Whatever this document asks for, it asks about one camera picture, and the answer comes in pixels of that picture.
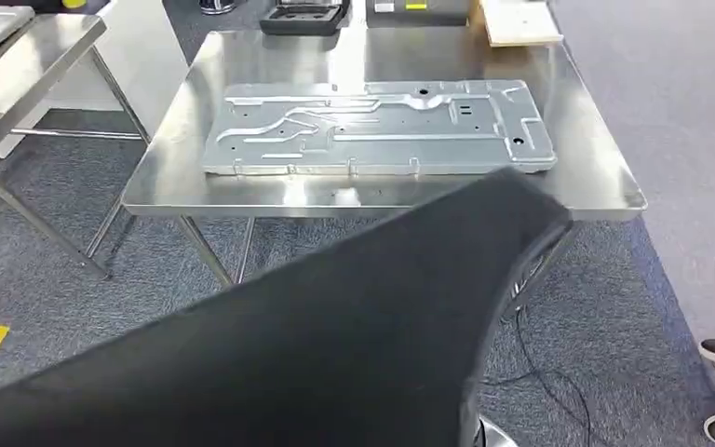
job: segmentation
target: table leg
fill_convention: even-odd
[[[50,226],[45,219],[43,219],[39,214],[27,207],[23,202],[11,191],[7,189],[7,186],[0,182],[0,198],[4,200],[13,210],[19,212],[31,225],[37,230],[45,234],[51,240],[55,241],[57,244],[70,253],[73,258],[84,267],[88,268],[92,273],[105,278],[108,274],[105,270],[97,265],[94,261],[89,259],[81,250],[79,250],[68,238],[64,237],[55,228]]]
[[[102,78],[105,80],[106,84],[108,84],[108,87],[111,89],[111,92],[114,93],[116,100],[119,101],[119,104],[122,106],[122,110],[124,110],[125,113],[128,114],[130,122],[133,123],[133,126],[136,128],[139,135],[141,135],[141,139],[148,146],[149,141],[151,140],[149,137],[149,132],[146,131],[146,128],[143,126],[141,120],[138,118],[138,115],[136,115],[135,110],[133,110],[133,108],[130,106],[128,98],[127,96],[125,96],[125,92],[122,91],[121,87],[119,87],[119,84],[116,82],[114,75],[111,73],[111,70],[108,69],[108,66],[105,64],[105,61],[102,60],[100,52],[98,52],[95,47],[91,49],[91,56],[94,60],[94,65],[97,67],[97,70],[102,75]],[[122,210],[123,192],[124,190],[119,192],[119,196],[116,198],[114,204],[111,205],[111,208],[108,210],[108,214],[105,216],[105,219],[102,221],[100,227],[97,229],[97,233],[95,233],[94,237],[91,239],[91,242],[89,242],[86,250],[86,256],[94,256],[94,253],[100,247],[100,244],[102,244],[102,240],[105,238],[105,235],[111,228],[111,225],[114,224],[116,216],[118,216],[119,211]]]
[[[245,249],[242,252],[242,261],[239,263],[239,270],[236,276],[237,284],[241,283],[245,278],[245,266],[248,264],[248,252],[250,250],[250,241],[253,239],[253,226],[256,224],[256,218],[248,218],[248,225],[245,229]]]
[[[196,223],[193,222],[193,218],[189,216],[179,216],[177,217],[177,224],[179,224],[182,232],[188,240],[193,243],[196,251],[198,251],[198,256],[201,257],[204,264],[212,270],[212,273],[215,274],[218,281],[220,281],[224,287],[230,287],[234,284],[232,277],[230,277],[229,273],[226,272],[226,269],[223,268],[221,260],[219,260],[215,252],[212,251],[212,248],[207,243],[207,240],[204,239],[204,235],[201,234],[201,231],[196,226]]]
[[[514,283],[514,289],[511,291],[511,303],[503,315],[503,320],[513,320],[517,312],[527,304],[533,289],[544,274],[572,246],[581,225],[579,222],[574,222],[572,227],[552,247],[527,266],[522,278]]]

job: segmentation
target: metal table frame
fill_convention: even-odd
[[[61,21],[66,20],[65,18],[57,18]],[[45,26],[49,24],[52,20],[55,20],[51,16],[40,16],[39,25]],[[73,46],[72,49],[65,52],[61,56],[65,59],[64,64],[54,63],[50,64],[50,68],[36,81],[37,84],[30,86],[26,89],[25,94],[21,98],[17,98],[16,101],[11,104],[12,106],[8,111],[0,115],[0,138],[7,134],[15,135],[43,135],[49,137],[61,137],[61,138],[95,138],[95,139],[105,139],[105,140],[129,140],[129,141],[143,141],[146,145],[150,142],[150,136],[140,119],[136,115],[135,111],[130,106],[125,93],[116,83],[114,76],[108,69],[105,62],[102,60],[100,53],[94,47],[94,42],[99,35],[105,31],[104,24],[102,24],[100,18],[87,18],[84,20],[93,21],[93,25],[87,28],[87,31],[80,36],[80,40],[77,46]],[[37,22],[33,22],[30,26],[37,25]],[[26,35],[21,35],[18,39],[26,38]],[[133,126],[135,126],[137,133],[125,133],[125,132],[102,132],[102,131],[89,131],[89,130],[76,130],[76,129],[20,129],[13,128],[9,124],[20,122],[26,114],[28,114],[47,94],[50,88],[55,84],[55,81],[61,79],[78,61],[80,61],[86,55],[90,55],[91,59],[94,61],[97,70],[102,75],[102,78],[108,84],[109,89],[114,94],[119,104],[122,106],[124,112],[128,115]],[[0,79],[0,82],[6,82],[5,79]],[[20,82],[20,79],[9,79],[8,82]],[[51,240],[59,244],[65,251],[67,251],[74,260],[86,267],[90,272],[98,275],[102,278],[108,276],[105,268],[97,264],[93,257],[96,254],[98,248],[102,244],[108,230],[111,228],[119,211],[122,210],[121,204],[121,193],[114,200],[113,205],[108,210],[104,219],[100,223],[97,232],[94,237],[90,240],[85,250],[78,249],[75,244],[65,235],[63,235],[59,230],[54,228],[46,219],[44,219],[39,213],[32,210],[23,200],[16,196],[12,191],[9,190],[4,182],[0,181],[0,198],[4,200],[7,205],[13,210],[17,211],[22,215],[34,228],[39,232],[43,233]]]

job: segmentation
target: table top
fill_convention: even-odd
[[[0,47],[0,136],[31,112],[105,32],[98,16],[35,17]]]
[[[564,46],[489,48],[468,27],[344,28],[330,37],[211,33],[196,55],[122,201],[138,215],[377,216],[475,176],[216,176],[205,140],[236,83],[522,79],[559,161],[528,177],[577,220],[627,220],[647,203]]]

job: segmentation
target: black fabric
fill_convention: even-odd
[[[0,446],[468,444],[510,282],[569,224],[495,172],[1,389]]]

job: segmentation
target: wire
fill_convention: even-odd
[[[590,409],[587,406],[587,400],[585,398],[585,394],[582,392],[582,389],[574,382],[574,380],[565,374],[564,372],[558,371],[558,370],[547,370],[547,371],[542,371],[539,370],[536,366],[535,363],[533,363],[533,358],[530,355],[530,352],[528,351],[527,346],[525,345],[524,338],[522,337],[522,329],[521,329],[521,321],[520,321],[520,316],[521,312],[518,312],[516,317],[514,318],[515,326],[516,326],[516,334],[517,334],[517,340],[519,341],[519,347],[522,350],[522,355],[525,358],[525,362],[528,364],[528,368],[530,370],[517,377],[513,377],[510,379],[506,380],[501,380],[501,381],[492,381],[491,378],[489,377],[484,377],[484,379],[481,381],[482,384],[485,386],[507,386],[511,384],[515,384],[517,382],[521,382],[523,380],[529,379],[529,378],[535,378],[538,383],[541,385],[541,387],[544,389],[546,394],[549,396],[550,399],[554,400],[560,407],[561,409],[566,412],[574,421],[579,423],[580,427],[585,428],[585,445],[586,447],[590,447],[590,441],[591,437],[594,439],[598,440],[602,444],[604,444],[607,447],[614,447],[609,441],[604,439],[603,437],[593,433],[593,426],[591,424],[590,420]],[[582,417],[578,416],[568,405],[566,405],[565,402],[563,402],[552,390],[552,388],[549,386],[549,384],[546,382],[545,377],[548,375],[555,375],[559,377],[561,380],[565,381],[572,389],[574,389],[577,393],[577,396],[579,397],[580,404],[583,409],[583,413],[585,414],[585,419]]]

